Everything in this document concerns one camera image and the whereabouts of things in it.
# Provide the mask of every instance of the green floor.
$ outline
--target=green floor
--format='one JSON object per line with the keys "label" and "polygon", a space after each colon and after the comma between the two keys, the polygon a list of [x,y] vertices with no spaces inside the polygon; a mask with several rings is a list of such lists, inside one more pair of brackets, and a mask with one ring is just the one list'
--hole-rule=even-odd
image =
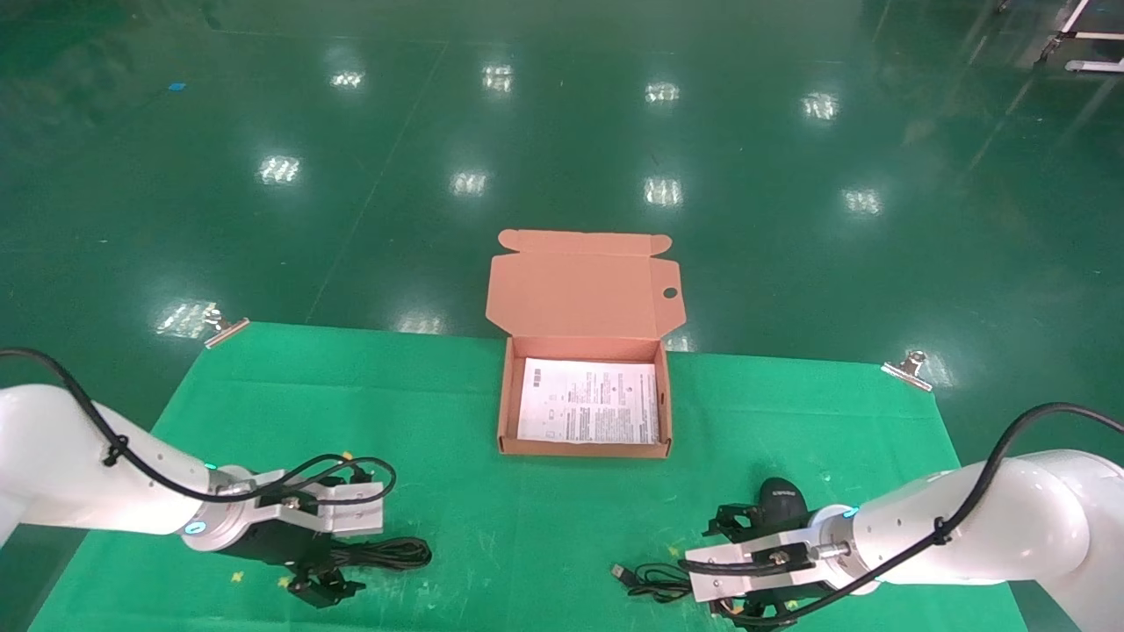
{"label": "green floor", "polygon": [[[1111,53],[1082,43],[1028,70],[1058,2],[990,7],[0,0],[0,344],[151,424],[200,350],[157,333],[176,306],[498,336],[501,228],[652,232],[673,349],[924,349],[966,461],[1042,400],[1124,414],[1124,89],[1061,70]],[[1054,445],[1124,459],[1064,422],[1021,448]],[[79,538],[9,541],[0,629]]]}

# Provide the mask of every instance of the box flap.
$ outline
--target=box flap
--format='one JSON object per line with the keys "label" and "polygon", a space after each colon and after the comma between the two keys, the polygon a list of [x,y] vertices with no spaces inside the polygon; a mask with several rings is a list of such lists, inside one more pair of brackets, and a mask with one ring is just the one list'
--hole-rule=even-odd
{"label": "box flap", "polygon": [[659,338],[687,320],[667,235],[504,231],[488,319],[513,336]]}
{"label": "box flap", "polygon": [[633,233],[564,233],[508,228],[499,234],[499,243],[507,250],[516,252],[651,256],[667,252],[671,247],[671,237]]}

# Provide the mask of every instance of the black cable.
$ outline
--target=black cable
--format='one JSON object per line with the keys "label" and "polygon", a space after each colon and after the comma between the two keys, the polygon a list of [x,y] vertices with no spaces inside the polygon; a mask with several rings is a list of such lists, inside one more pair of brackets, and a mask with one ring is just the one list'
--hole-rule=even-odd
{"label": "black cable", "polygon": [[980,470],[979,477],[976,479],[976,485],[968,493],[968,497],[964,502],[960,504],[960,507],[952,514],[952,517],[944,520],[937,516],[933,520],[933,533],[926,538],[918,540],[915,544],[908,549],[901,551],[897,556],[894,556],[886,562],[879,565],[874,569],[870,570],[862,577],[855,579],[854,581],[847,584],[846,586],[839,588],[827,595],[822,597],[806,606],[796,608],[788,614],[773,615],[773,616],[747,616],[747,615],[731,615],[729,619],[738,625],[749,626],[781,626],[791,625],[797,622],[798,619],[807,616],[816,611],[823,610],[835,602],[842,599],[843,597],[854,593],[859,588],[862,588],[867,584],[876,580],[880,576],[887,574],[888,571],[897,568],[898,566],[905,563],[910,558],[917,556],[925,549],[930,547],[941,547],[949,543],[952,538],[951,534],[957,530],[968,518],[968,516],[976,509],[976,507],[982,500],[984,495],[987,493],[991,482],[995,480],[996,473],[999,471],[999,467],[1003,464],[1003,458],[1010,450],[1012,443],[1015,437],[1018,436],[1027,426],[1034,422],[1041,419],[1046,415],[1054,413],[1072,413],[1075,415],[1085,417],[1087,419],[1093,419],[1106,427],[1109,427],[1121,434],[1124,434],[1124,425],[1120,422],[1113,419],[1112,417],[1086,408],[1085,406],[1079,406],[1077,404],[1067,404],[1063,401],[1054,401],[1051,404],[1042,404],[1026,410],[1022,415],[1015,418],[1014,422],[1007,426],[999,441],[996,442],[995,448],[991,450],[991,454],[988,455],[987,461],[984,462],[984,468]]}
{"label": "black cable", "polygon": [[768,577],[770,575],[781,575],[790,570],[788,565],[778,565],[772,561],[763,563],[719,563],[679,560],[679,568],[686,570],[687,572],[698,572],[700,575],[734,575],[738,577]]}
{"label": "black cable", "polygon": [[343,544],[333,542],[332,561],[337,567],[362,566],[390,570],[413,570],[433,560],[429,544],[420,538],[395,538],[381,542]]}
{"label": "black cable", "polygon": [[360,498],[337,498],[337,499],[314,498],[314,499],[309,500],[309,504],[310,505],[337,505],[337,506],[338,505],[365,505],[366,503],[373,503],[373,502],[375,502],[375,500],[378,500],[380,498],[384,498],[387,496],[387,494],[390,494],[390,490],[393,489],[395,485],[398,482],[398,472],[395,471],[395,468],[391,467],[390,463],[383,461],[382,459],[379,459],[378,457],[356,457],[354,459],[346,459],[344,462],[342,462],[342,463],[339,463],[337,466],[334,466],[332,468],[328,468],[328,469],[324,470],[323,472],[308,478],[307,480],[302,480],[302,481],[300,481],[298,484],[291,485],[285,490],[287,491],[296,491],[298,489],[303,489],[305,487],[308,487],[309,485],[312,485],[314,482],[318,482],[320,479],[323,479],[323,478],[325,478],[327,476],[330,476],[330,475],[333,475],[333,473],[335,473],[335,472],[337,472],[337,471],[339,471],[339,470],[342,470],[342,469],[344,469],[346,467],[350,467],[352,464],[357,464],[357,463],[375,463],[380,468],[387,470],[387,473],[389,475],[389,480],[387,481],[386,485],[382,486],[382,489],[378,494],[374,494],[372,496],[363,496],[363,497],[360,497]]}
{"label": "black cable", "polygon": [[681,569],[667,563],[644,563],[634,570],[613,567],[613,576],[628,588],[628,596],[652,595],[660,604],[668,604],[691,594],[691,578]]}
{"label": "black cable", "polygon": [[[134,452],[129,448],[128,437],[125,435],[119,435],[116,432],[114,432],[114,428],[110,427],[109,423],[106,422],[106,418],[101,416],[101,413],[93,404],[93,399],[91,399],[90,396],[87,395],[85,390],[82,388],[82,385],[80,385],[78,380],[74,379],[74,376],[72,376],[70,371],[67,371],[55,359],[51,358],[49,355],[40,351],[36,351],[34,349],[25,349],[25,347],[0,349],[0,358],[6,358],[6,356],[27,358],[30,360],[35,360],[39,364],[46,367],[52,373],[54,373],[60,379],[60,381],[63,382],[63,387],[71,394],[71,397],[74,398],[74,401],[79,405],[79,408],[81,408],[82,412],[85,413],[87,417],[90,418],[90,422],[93,424],[93,426],[98,428],[98,432],[101,433],[101,435],[109,443],[109,455],[103,461],[107,466],[111,466],[114,462],[116,462],[118,457],[124,458],[126,461],[133,463],[134,467],[136,467],[145,476],[147,476],[155,482],[160,484],[161,486],[167,489],[171,489],[172,491],[182,494],[188,498],[193,498],[196,500],[201,500],[205,503],[242,503],[245,500],[253,500],[255,498],[260,498],[265,495],[285,494],[290,491],[296,491],[298,489],[302,489],[303,487],[307,487],[308,485],[311,485],[312,482],[320,480],[325,476],[328,476],[330,472],[335,472],[344,468],[352,468],[353,470],[356,471],[356,473],[361,473],[365,477],[366,475],[363,472],[362,469],[359,468],[357,463],[360,462],[377,463],[380,467],[384,468],[390,475],[390,480],[387,482],[387,485],[382,488],[380,493],[375,494],[374,496],[366,496],[363,498],[317,502],[320,505],[360,505],[364,503],[371,503],[384,497],[387,494],[390,493],[391,489],[393,489],[395,482],[397,481],[398,478],[397,473],[395,472],[395,469],[391,468],[389,463],[387,463],[381,459],[375,459],[374,457],[344,459],[338,454],[320,454],[319,457],[309,459],[308,461],[305,461],[303,463],[297,466],[292,470],[289,470],[288,472],[285,472],[284,476],[282,476],[278,480],[263,485],[251,491],[242,494],[230,494],[230,495],[215,495],[215,494],[206,494],[202,491],[197,491],[194,489],[191,489],[190,487],[180,485],[179,482],[175,482],[174,480],[165,477],[164,475],[153,469],[153,467],[146,463],[143,459],[140,459],[140,457],[138,457],[136,452]],[[292,486],[285,485],[289,480],[293,479],[302,471],[324,461],[338,461],[338,464],[311,477],[309,480],[305,480]]]}

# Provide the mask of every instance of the white paper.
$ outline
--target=white paper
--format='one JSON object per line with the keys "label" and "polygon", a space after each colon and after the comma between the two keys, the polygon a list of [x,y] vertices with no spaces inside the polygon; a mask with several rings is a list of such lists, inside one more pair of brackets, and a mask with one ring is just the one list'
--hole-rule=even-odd
{"label": "white paper", "polygon": [[655,365],[527,358],[519,439],[659,443]]}

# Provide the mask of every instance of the open cardboard box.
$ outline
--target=open cardboard box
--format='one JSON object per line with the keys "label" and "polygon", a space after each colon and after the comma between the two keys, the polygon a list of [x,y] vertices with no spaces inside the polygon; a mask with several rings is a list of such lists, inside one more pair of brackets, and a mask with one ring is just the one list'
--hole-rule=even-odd
{"label": "open cardboard box", "polygon": [[[504,454],[665,459],[671,452],[671,380],[661,340],[687,322],[679,264],[653,255],[667,235],[504,231],[514,254],[492,259],[488,319],[507,341],[499,405]],[[561,443],[519,439],[527,358],[655,364],[659,443]]]}

